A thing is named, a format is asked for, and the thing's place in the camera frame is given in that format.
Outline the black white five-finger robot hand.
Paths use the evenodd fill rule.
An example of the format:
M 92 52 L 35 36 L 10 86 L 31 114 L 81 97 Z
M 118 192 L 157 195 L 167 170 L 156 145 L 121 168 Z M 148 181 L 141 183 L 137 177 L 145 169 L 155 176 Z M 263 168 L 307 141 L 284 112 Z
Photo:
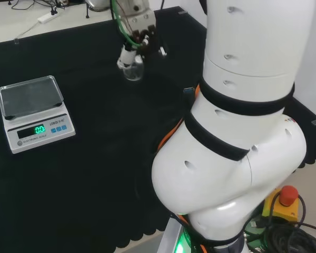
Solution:
M 159 36 L 156 28 L 156 17 L 151 9 L 126 16 L 121 12 L 116 16 L 118 27 L 125 37 L 117 65 L 121 70 L 129 70 L 136 62 L 136 58 L 145 59 L 158 53 L 167 56 L 167 48 Z

